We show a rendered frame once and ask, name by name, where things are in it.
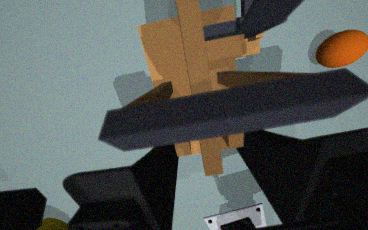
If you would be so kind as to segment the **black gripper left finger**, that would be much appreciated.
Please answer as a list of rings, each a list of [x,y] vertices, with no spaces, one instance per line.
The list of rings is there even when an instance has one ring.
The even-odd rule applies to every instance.
[[[174,144],[154,147],[130,166],[69,175],[63,187],[79,207],[134,199],[153,230],[172,230],[178,160]]]

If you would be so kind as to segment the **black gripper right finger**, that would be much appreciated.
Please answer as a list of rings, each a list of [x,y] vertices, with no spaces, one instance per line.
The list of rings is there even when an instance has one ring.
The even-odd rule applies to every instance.
[[[243,133],[236,148],[279,220],[307,220],[305,210],[325,162],[368,151],[368,128],[299,139],[265,130]]]

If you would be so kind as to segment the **orange ball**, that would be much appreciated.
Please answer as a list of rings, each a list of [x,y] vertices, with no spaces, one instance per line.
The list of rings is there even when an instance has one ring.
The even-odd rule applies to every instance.
[[[316,61],[327,68],[347,66],[368,50],[368,35],[359,30],[337,32],[324,40],[316,51]]]

